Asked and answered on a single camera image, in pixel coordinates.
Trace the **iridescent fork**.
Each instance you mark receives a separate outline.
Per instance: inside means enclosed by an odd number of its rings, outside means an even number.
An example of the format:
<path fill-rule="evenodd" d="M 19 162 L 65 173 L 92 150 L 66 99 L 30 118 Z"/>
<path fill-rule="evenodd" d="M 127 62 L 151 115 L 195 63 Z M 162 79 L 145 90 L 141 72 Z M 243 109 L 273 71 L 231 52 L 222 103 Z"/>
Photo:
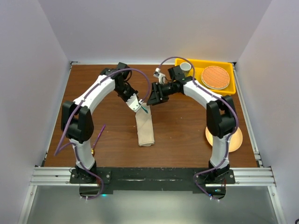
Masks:
<path fill-rule="evenodd" d="M 141 105 L 141 108 L 142 108 L 146 113 L 149 113 L 148 110 L 147 110 L 143 105 Z"/>

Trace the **beige cloth napkin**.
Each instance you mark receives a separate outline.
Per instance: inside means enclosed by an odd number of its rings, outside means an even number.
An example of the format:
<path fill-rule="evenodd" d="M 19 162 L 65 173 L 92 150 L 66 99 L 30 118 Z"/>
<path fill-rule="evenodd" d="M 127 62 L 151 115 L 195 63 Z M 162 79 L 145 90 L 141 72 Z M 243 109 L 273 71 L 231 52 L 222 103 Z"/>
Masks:
<path fill-rule="evenodd" d="M 146 105 L 146 103 L 142 103 L 142 105 L 148 110 L 149 113 L 146 113 L 143 109 L 140 109 L 135 114 L 138 145 L 140 147 L 149 147 L 155 144 L 152 115 L 150 106 Z"/>

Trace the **gold purple spoon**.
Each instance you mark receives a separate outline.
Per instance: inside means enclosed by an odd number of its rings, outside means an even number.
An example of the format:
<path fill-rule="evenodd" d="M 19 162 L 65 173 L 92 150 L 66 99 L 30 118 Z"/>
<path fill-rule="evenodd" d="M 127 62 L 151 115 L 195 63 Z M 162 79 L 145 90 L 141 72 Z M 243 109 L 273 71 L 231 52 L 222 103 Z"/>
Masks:
<path fill-rule="evenodd" d="M 103 125 L 103 127 L 101 128 L 101 131 L 100 131 L 100 133 L 98 134 L 98 136 L 97 136 L 97 138 L 96 138 L 96 140 L 95 140 L 93 146 L 91 147 L 91 154 L 92 154 L 92 156 L 95 156 L 95 148 L 96 148 L 96 146 L 97 146 L 97 144 L 98 144 L 98 141 L 100 140 L 100 137 L 101 137 L 103 131 L 105 130 L 105 128 L 106 128 L 106 125 Z"/>

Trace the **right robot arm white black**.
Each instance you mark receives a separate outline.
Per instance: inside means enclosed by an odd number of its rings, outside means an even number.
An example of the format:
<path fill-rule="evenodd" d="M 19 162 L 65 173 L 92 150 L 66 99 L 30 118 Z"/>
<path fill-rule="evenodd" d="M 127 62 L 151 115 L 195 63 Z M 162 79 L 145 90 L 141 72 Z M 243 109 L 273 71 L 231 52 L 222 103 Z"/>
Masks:
<path fill-rule="evenodd" d="M 182 93 L 206 109 L 206 126 L 213 136 L 212 156 L 209 169 L 197 175 L 207 174 L 213 183 L 219 183 L 229 171 L 229 144 L 232 135 L 238 129 L 238 117 L 231 96 L 221 96 L 202 86 L 194 77 L 185 76 L 180 66 L 168 69 L 171 81 L 164 82 L 160 67 L 156 68 L 154 77 L 158 82 L 152 83 L 152 90 L 147 105 L 158 105 L 169 100 L 169 96 Z"/>

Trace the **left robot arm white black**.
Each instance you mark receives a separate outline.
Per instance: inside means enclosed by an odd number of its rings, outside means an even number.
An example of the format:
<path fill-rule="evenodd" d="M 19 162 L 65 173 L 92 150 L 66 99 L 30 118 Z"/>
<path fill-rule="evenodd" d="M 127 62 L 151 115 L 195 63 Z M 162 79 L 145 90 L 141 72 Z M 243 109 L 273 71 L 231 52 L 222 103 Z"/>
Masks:
<path fill-rule="evenodd" d="M 96 81 L 80 97 L 62 105 L 62 138 L 68 138 L 75 157 L 75 176 L 86 183 L 97 181 L 97 165 L 91 153 L 91 136 L 94 131 L 92 114 L 100 102 L 115 91 L 134 112 L 140 110 L 138 91 L 128 83 L 133 69 L 118 63 L 115 69 L 105 68 Z"/>

